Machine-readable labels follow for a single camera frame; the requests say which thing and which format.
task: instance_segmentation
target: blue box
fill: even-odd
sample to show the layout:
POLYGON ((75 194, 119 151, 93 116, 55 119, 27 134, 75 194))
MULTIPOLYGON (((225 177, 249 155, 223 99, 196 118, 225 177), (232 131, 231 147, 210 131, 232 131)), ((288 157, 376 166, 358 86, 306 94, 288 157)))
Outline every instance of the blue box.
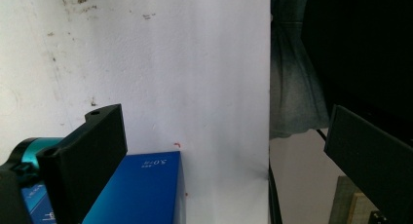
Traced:
MULTIPOLYGON (((56 223, 44 185, 22 192, 34 224, 56 223)), ((180 153, 126 156, 83 223, 185 223, 180 153)))

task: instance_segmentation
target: white surface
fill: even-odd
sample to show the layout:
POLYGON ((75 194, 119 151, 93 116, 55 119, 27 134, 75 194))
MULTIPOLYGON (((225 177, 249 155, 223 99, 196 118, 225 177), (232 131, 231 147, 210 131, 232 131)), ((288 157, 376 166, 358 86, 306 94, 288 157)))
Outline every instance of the white surface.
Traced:
POLYGON ((1 0, 0 163, 122 103, 130 154, 181 150, 187 223, 267 223, 270 0, 83 1, 1 0))
POLYGON ((283 224, 327 224, 338 176, 344 175, 323 152, 316 131, 270 142, 270 158, 283 224))

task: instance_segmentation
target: denim fabric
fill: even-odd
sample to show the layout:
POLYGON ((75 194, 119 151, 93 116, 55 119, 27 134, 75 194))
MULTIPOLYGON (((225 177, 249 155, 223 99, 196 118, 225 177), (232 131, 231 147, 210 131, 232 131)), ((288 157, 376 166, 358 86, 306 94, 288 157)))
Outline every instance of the denim fabric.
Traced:
POLYGON ((301 42, 306 1, 271 1, 270 138, 328 127, 319 80, 301 42))

